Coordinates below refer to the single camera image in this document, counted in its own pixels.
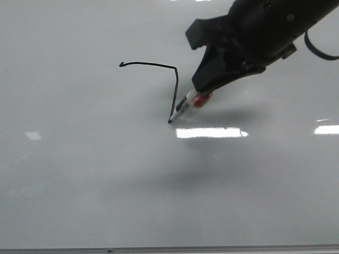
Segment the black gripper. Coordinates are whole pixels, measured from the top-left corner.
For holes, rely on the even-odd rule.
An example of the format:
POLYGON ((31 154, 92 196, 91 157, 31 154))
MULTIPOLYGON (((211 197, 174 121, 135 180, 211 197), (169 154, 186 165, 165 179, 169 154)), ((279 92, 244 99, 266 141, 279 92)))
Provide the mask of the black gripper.
POLYGON ((212 93, 261 74, 336 8, 338 1, 234 1, 226 15, 194 20, 185 32, 190 48, 207 46, 192 77, 195 90, 212 93))

